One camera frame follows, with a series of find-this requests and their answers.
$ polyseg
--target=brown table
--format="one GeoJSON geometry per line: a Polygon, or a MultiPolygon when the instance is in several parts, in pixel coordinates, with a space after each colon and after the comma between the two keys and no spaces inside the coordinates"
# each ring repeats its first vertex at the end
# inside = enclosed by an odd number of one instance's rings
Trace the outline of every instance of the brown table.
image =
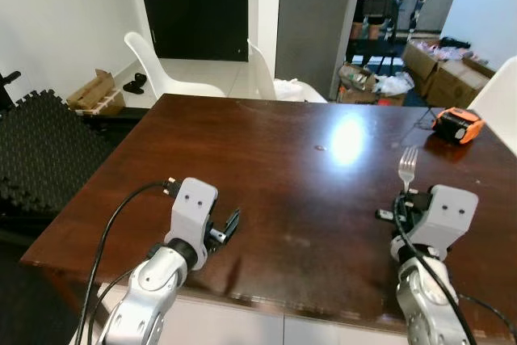
{"type": "MultiPolygon", "coordinates": [[[[106,220],[130,191],[191,176],[219,189],[212,214],[219,226],[237,206],[242,216],[229,246],[191,274],[188,289],[403,331],[389,255],[393,227],[374,212],[401,190],[398,160],[417,145],[412,187],[442,183],[479,195],[470,231],[446,259],[453,285],[515,322],[517,160],[489,128],[470,145],[448,145],[414,126],[424,112],[163,95],[22,260],[45,268],[62,290],[84,281],[106,220]]],[[[158,189],[127,207],[111,230],[98,282],[135,266],[163,239],[170,207],[158,189]]],[[[478,337],[509,338],[491,313],[460,305],[478,337]]]]}

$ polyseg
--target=silver fork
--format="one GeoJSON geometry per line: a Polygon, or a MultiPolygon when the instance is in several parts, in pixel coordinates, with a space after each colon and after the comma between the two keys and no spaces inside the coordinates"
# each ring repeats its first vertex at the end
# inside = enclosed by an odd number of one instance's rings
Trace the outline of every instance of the silver fork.
{"type": "Polygon", "coordinates": [[[401,161],[398,163],[398,176],[404,182],[404,192],[410,189],[410,183],[414,179],[414,169],[417,164],[418,149],[415,145],[408,147],[402,154],[401,161]]]}

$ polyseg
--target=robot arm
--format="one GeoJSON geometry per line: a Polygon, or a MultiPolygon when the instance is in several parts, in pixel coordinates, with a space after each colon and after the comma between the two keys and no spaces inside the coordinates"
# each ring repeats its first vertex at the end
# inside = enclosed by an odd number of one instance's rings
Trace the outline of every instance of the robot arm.
{"type": "MultiPolygon", "coordinates": [[[[457,304],[456,292],[442,261],[451,244],[469,230],[477,196],[469,191],[436,185],[428,193],[410,189],[404,206],[407,217],[399,217],[402,228],[457,304]]],[[[394,221],[393,213],[385,210],[377,211],[376,216],[394,221]]],[[[450,301],[399,233],[395,233],[391,242],[391,255],[401,263],[397,301],[407,322],[409,343],[469,345],[450,301]]]]}
{"type": "Polygon", "coordinates": [[[193,178],[183,181],[172,207],[165,245],[133,271],[128,291],[111,312],[98,345],[158,343],[165,314],[187,273],[201,269],[208,253],[226,244],[237,228],[238,210],[224,232],[212,227],[208,219],[216,199],[215,187],[193,178]]]}

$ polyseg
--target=white plastic chair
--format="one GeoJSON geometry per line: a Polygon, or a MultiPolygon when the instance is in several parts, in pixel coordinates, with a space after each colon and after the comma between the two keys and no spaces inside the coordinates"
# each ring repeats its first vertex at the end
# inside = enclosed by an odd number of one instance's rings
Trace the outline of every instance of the white plastic chair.
{"type": "MultiPolygon", "coordinates": [[[[250,40],[248,40],[249,48],[249,71],[250,71],[250,84],[258,89],[258,94],[261,99],[265,100],[278,100],[278,95],[282,89],[280,83],[282,80],[273,80],[269,69],[267,68],[266,60],[260,52],[259,48],[254,46],[250,40]]],[[[292,82],[294,87],[299,87],[301,90],[300,101],[309,101],[311,103],[326,103],[327,101],[317,93],[314,88],[309,84],[300,81],[292,82]]]]}
{"type": "Polygon", "coordinates": [[[162,64],[160,64],[160,60],[158,60],[153,48],[140,34],[129,32],[125,35],[124,41],[142,64],[147,78],[153,87],[156,99],[159,99],[164,93],[173,95],[226,97],[223,91],[214,85],[178,81],[169,77],[162,68],[162,64]]]}
{"type": "Polygon", "coordinates": [[[504,63],[470,103],[492,131],[517,155],[517,57],[504,63]]]}

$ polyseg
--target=orange tape measure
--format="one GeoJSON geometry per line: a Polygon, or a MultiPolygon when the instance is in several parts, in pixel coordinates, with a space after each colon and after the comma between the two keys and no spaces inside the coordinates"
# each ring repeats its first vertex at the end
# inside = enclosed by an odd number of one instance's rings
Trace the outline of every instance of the orange tape measure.
{"type": "Polygon", "coordinates": [[[432,128],[445,140],[464,145],[479,135],[483,125],[485,121],[475,113],[453,107],[441,111],[432,128]]]}

